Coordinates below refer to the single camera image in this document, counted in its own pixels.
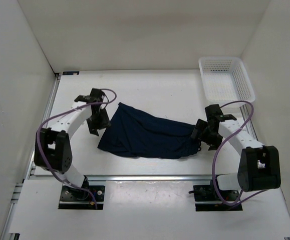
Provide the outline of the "navy blue shorts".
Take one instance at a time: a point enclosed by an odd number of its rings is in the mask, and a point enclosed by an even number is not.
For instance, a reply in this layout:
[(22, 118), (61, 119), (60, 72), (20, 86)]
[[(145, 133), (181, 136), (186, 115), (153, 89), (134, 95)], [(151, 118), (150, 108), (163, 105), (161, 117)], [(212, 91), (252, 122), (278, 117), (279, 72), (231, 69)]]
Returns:
[(98, 149), (125, 158), (179, 159), (201, 151), (201, 141), (193, 140), (194, 125), (158, 118), (119, 103)]

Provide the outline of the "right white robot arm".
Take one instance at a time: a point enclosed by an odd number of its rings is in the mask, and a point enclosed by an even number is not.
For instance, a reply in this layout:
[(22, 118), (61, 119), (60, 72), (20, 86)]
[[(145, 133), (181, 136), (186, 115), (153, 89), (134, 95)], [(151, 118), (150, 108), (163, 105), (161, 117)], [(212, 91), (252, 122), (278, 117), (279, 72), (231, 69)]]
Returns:
[(228, 190), (243, 192), (277, 189), (281, 185), (279, 153), (274, 146), (265, 146), (243, 130), (237, 118), (226, 114), (199, 119), (191, 138), (217, 150), (225, 140), (240, 155), (237, 173), (218, 175), (209, 193), (215, 200)]

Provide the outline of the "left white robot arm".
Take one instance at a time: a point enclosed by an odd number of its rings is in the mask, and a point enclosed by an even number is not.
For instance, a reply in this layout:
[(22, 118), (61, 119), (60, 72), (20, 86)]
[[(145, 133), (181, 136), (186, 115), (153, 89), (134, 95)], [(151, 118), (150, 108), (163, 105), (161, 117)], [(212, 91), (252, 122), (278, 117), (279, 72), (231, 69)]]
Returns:
[(78, 200), (89, 196), (85, 176), (73, 166), (70, 140), (83, 123), (87, 123), (89, 133), (98, 136), (99, 130), (110, 126), (105, 107), (109, 99), (104, 92), (97, 96), (79, 95), (69, 111), (55, 115), (46, 122), (58, 119), (53, 125), (37, 130), (35, 165), (51, 172), (61, 183), (72, 188)]

